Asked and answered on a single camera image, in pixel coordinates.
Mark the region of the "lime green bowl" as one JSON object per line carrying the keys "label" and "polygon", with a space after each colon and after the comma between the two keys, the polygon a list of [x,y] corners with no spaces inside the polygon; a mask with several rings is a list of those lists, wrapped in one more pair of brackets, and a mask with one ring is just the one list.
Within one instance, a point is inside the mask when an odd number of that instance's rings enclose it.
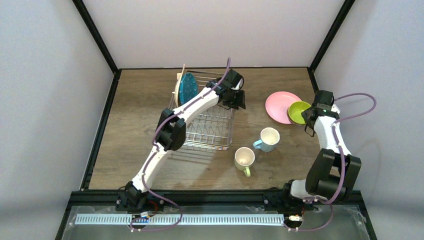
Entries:
{"label": "lime green bowl", "polygon": [[305,125],[306,121],[302,117],[302,113],[310,107],[311,105],[305,101],[293,102],[287,110],[289,121],[295,125]]}

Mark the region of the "teal polka dot plate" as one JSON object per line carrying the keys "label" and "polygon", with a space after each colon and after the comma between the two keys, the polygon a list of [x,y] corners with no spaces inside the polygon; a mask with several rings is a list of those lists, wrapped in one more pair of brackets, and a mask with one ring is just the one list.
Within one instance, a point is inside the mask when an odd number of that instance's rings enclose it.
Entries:
{"label": "teal polka dot plate", "polygon": [[197,84],[195,76],[188,72],[182,76],[182,80],[179,88],[179,103],[184,105],[191,99],[197,96],[199,93],[199,86]]}

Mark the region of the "pink round plate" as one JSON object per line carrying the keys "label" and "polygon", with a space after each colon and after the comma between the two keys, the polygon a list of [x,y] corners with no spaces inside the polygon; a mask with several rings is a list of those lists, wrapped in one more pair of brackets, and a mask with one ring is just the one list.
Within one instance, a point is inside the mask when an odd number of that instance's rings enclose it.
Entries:
{"label": "pink round plate", "polygon": [[276,122],[281,124],[291,124],[288,116],[289,107],[301,101],[301,98],[288,91],[277,91],[268,96],[265,101],[267,114]]}

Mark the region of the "metal wire dish rack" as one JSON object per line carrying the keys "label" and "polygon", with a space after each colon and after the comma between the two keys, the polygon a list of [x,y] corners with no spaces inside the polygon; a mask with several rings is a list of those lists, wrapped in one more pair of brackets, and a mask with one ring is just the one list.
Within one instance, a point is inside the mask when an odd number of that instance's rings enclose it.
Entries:
{"label": "metal wire dish rack", "polygon": [[[177,79],[181,73],[191,73],[200,92],[209,81],[221,78],[223,73],[203,70],[188,69],[179,71]],[[169,109],[178,107],[175,98],[176,86],[173,87]],[[226,151],[232,143],[232,127],[234,122],[234,109],[225,109],[222,104],[215,105],[200,113],[186,127],[186,137],[183,146],[179,150],[196,151]]]}

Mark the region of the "bamboo pattern square plate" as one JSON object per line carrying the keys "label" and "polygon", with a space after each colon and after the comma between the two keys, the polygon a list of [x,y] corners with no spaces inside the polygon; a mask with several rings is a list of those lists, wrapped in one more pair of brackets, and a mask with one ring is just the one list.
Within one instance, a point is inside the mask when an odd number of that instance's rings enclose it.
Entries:
{"label": "bamboo pattern square plate", "polygon": [[184,75],[184,72],[185,72],[185,67],[186,67],[186,64],[184,63],[181,71],[176,74],[176,84],[175,84],[174,91],[173,91],[174,103],[175,103],[176,107],[180,106],[180,104],[179,104],[179,90],[180,90],[181,81],[182,81],[182,78],[183,78],[183,75]]}

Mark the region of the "light blue mug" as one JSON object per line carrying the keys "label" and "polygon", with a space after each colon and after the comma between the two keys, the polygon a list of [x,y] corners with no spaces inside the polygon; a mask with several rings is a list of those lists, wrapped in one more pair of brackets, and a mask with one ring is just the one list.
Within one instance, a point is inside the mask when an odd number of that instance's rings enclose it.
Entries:
{"label": "light blue mug", "polygon": [[255,141],[252,146],[255,149],[268,153],[276,147],[279,141],[280,133],[272,127],[266,127],[261,130],[259,140]]}

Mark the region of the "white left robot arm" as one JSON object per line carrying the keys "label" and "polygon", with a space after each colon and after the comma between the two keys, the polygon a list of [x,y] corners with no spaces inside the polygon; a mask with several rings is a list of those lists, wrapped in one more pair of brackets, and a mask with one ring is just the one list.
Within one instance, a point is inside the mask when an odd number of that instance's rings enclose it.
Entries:
{"label": "white left robot arm", "polygon": [[201,113],[219,103],[230,109],[244,109],[244,77],[233,69],[226,69],[221,77],[209,81],[202,89],[195,82],[190,90],[188,74],[179,75],[178,98],[180,106],[165,108],[159,118],[152,139],[152,149],[135,177],[124,188],[125,196],[133,205],[143,205],[151,190],[153,180],[169,154],[179,150],[186,141],[187,126]]}

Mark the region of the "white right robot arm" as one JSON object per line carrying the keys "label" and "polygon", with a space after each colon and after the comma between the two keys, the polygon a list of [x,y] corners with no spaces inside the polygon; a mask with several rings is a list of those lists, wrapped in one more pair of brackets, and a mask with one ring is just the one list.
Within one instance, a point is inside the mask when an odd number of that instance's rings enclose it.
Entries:
{"label": "white right robot arm", "polygon": [[305,128],[318,137],[320,146],[306,178],[293,180],[290,185],[289,195],[305,203],[348,200],[362,166],[340,136],[340,117],[334,101],[332,92],[319,90],[311,107],[301,113]]}

